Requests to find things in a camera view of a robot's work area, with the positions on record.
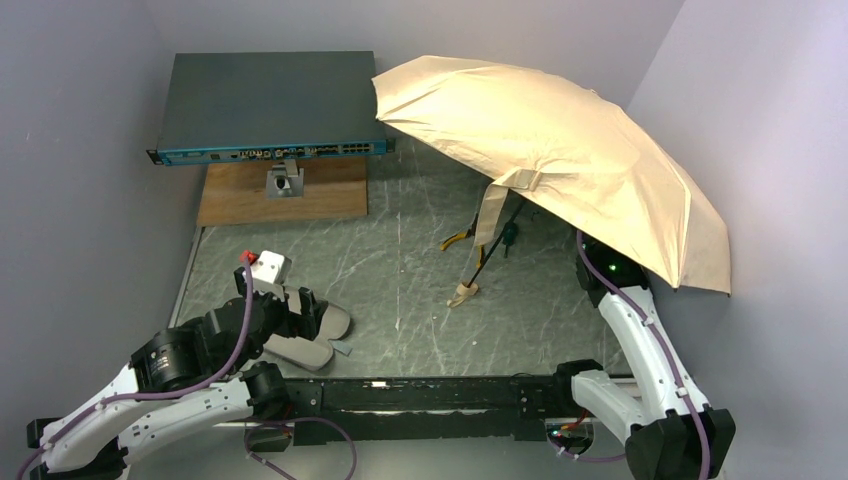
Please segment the pink umbrella case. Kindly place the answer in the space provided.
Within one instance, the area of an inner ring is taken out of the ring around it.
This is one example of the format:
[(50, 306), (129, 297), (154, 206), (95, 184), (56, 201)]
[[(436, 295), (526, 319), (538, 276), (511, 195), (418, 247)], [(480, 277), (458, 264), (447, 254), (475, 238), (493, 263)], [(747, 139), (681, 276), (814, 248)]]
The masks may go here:
[(323, 310), (321, 325), (314, 339), (303, 333), (294, 337), (275, 333), (264, 345), (264, 351), (309, 371), (324, 367), (334, 356), (331, 340), (344, 338), (352, 324), (349, 312), (334, 303)]

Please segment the beige umbrella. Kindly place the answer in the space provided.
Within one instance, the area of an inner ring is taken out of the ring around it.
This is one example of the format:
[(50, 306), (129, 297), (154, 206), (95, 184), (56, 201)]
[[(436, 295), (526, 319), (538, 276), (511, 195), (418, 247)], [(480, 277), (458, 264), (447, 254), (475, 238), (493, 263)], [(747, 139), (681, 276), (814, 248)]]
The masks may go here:
[(621, 107), (563, 77), (424, 55), (373, 79), (376, 117), (486, 175), (476, 245), (516, 193), (673, 287), (730, 293), (727, 226)]

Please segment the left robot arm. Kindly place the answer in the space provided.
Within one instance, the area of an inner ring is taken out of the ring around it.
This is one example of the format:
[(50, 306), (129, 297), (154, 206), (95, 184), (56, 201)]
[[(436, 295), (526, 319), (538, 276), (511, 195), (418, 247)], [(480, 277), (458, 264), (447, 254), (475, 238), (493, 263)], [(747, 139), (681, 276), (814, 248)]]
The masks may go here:
[(100, 392), (62, 418), (28, 427), (24, 479), (116, 479), (179, 438), (240, 419), (281, 420), (291, 396), (264, 353), (316, 371), (351, 325), (347, 311), (291, 289), (272, 266), (239, 267), (238, 294), (134, 352)]

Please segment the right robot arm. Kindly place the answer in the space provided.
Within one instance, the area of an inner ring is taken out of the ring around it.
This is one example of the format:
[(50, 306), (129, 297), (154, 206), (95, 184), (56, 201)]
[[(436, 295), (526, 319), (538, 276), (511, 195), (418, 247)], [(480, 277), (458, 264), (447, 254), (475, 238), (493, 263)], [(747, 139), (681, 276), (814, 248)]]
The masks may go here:
[(617, 338), (640, 395), (618, 386), (599, 362), (558, 366), (565, 401), (599, 420), (623, 445), (635, 479), (715, 479), (736, 433), (726, 409), (714, 408), (687, 372), (656, 310), (645, 270), (578, 232), (576, 273)]

